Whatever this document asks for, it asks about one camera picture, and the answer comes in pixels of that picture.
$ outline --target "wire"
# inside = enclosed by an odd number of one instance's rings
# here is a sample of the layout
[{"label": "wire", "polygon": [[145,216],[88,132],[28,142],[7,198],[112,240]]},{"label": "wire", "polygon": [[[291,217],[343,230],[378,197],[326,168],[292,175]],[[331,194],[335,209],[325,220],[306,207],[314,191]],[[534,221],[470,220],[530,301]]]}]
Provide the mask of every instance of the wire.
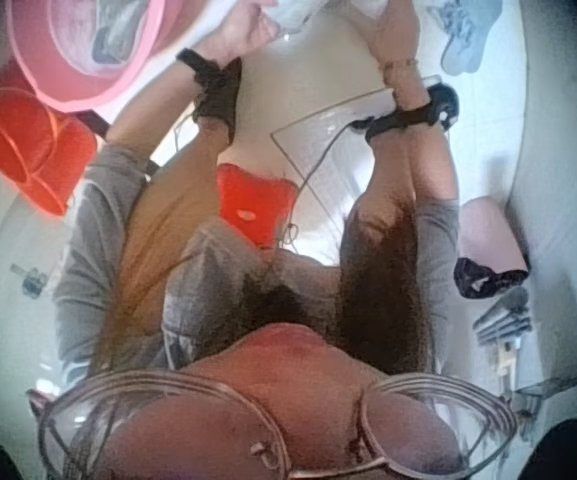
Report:
[{"label": "wire", "polygon": [[283,239],[282,243],[284,246],[291,245],[294,247],[294,241],[297,239],[297,236],[299,235],[299,226],[292,223],[292,217],[293,217],[293,214],[295,212],[295,206],[297,205],[297,202],[299,201],[299,197],[301,196],[303,191],[308,186],[310,179],[313,177],[313,175],[315,173],[317,173],[319,168],[323,165],[324,161],[328,157],[328,154],[330,153],[330,150],[332,150],[332,147],[334,147],[335,143],[337,143],[337,141],[341,138],[341,136],[349,128],[352,128],[353,130],[358,130],[358,131],[366,130],[373,121],[374,121],[374,117],[368,117],[364,120],[353,120],[352,122],[346,124],[341,130],[339,130],[335,134],[335,136],[332,138],[332,140],[328,143],[328,145],[326,145],[326,148],[324,149],[322,154],[319,156],[319,159],[317,160],[315,165],[313,165],[313,167],[310,169],[310,171],[306,174],[306,176],[304,177],[304,181],[301,183],[301,186],[299,187],[299,190],[297,190],[297,198],[295,198],[295,203],[293,204],[292,208],[290,209],[290,215],[288,216],[288,221],[286,223],[286,226],[284,227],[284,231],[282,234],[282,239]]}]

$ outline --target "pink bowl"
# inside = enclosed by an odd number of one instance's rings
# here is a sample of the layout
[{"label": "pink bowl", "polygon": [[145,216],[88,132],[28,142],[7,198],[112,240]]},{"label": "pink bowl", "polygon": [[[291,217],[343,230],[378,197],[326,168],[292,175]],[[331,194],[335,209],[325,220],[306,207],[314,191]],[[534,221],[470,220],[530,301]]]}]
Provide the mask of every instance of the pink bowl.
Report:
[{"label": "pink bowl", "polygon": [[148,58],[165,47],[162,43],[182,33],[178,25],[187,4],[186,0],[150,0],[132,60],[123,69],[90,75],[71,66],[55,45],[48,16],[53,1],[6,0],[6,15],[15,57],[37,97],[62,112],[90,110],[121,94]]}]

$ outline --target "red bucket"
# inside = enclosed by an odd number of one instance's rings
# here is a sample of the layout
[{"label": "red bucket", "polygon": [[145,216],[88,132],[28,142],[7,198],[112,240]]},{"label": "red bucket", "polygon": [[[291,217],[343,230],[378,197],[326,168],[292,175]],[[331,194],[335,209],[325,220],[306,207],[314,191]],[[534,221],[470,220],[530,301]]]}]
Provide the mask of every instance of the red bucket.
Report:
[{"label": "red bucket", "polygon": [[32,93],[0,88],[0,172],[14,182],[28,182],[52,154],[58,122]]},{"label": "red bucket", "polygon": [[68,201],[84,174],[86,165],[97,153],[97,139],[76,118],[66,117],[52,155],[38,166],[19,189],[45,212],[63,216]]},{"label": "red bucket", "polygon": [[64,215],[96,152],[95,135],[42,104],[14,62],[0,70],[0,172],[32,203]]}]

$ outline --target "eyeglasses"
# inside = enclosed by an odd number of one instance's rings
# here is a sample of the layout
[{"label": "eyeglasses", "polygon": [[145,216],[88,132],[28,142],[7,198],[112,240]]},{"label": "eyeglasses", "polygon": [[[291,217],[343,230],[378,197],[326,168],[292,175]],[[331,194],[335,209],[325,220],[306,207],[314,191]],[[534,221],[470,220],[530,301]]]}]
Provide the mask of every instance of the eyeglasses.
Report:
[{"label": "eyeglasses", "polygon": [[159,471],[187,478],[379,479],[395,473],[463,479],[490,464],[517,431],[508,405],[485,390],[438,375],[398,375],[363,392],[348,465],[293,470],[279,426],[256,401],[182,372],[131,371],[94,377],[46,406],[39,449],[48,473],[68,480],[95,478],[104,468],[108,439],[129,420],[152,426],[153,418],[165,419],[161,433],[174,445],[174,455],[166,464],[165,456],[148,453],[158,447],[139,438],[144,458],[156,457]]}]

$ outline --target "gray sleeve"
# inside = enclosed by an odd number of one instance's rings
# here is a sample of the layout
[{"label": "gray sleeve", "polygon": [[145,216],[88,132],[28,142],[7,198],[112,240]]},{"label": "gray sleeve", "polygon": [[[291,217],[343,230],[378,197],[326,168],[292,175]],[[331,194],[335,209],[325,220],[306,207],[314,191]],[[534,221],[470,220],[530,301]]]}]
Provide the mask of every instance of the gray sleeve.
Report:
[{"label": "gray sleeve", "polygon": [[53,297],[58,353],[68,387],[88,371],[116,285],[126,224],[146,179],[130,151],[106,146],[83,181],[73,236]]},{"label": "gray sleeve", "polygon": [[450,312],[458,295],[453,280],[458,235],[457,201],[437,201],[417,207],[417,281],[430,322],[433,367],[437,369],[441,369],[448,354]]}]

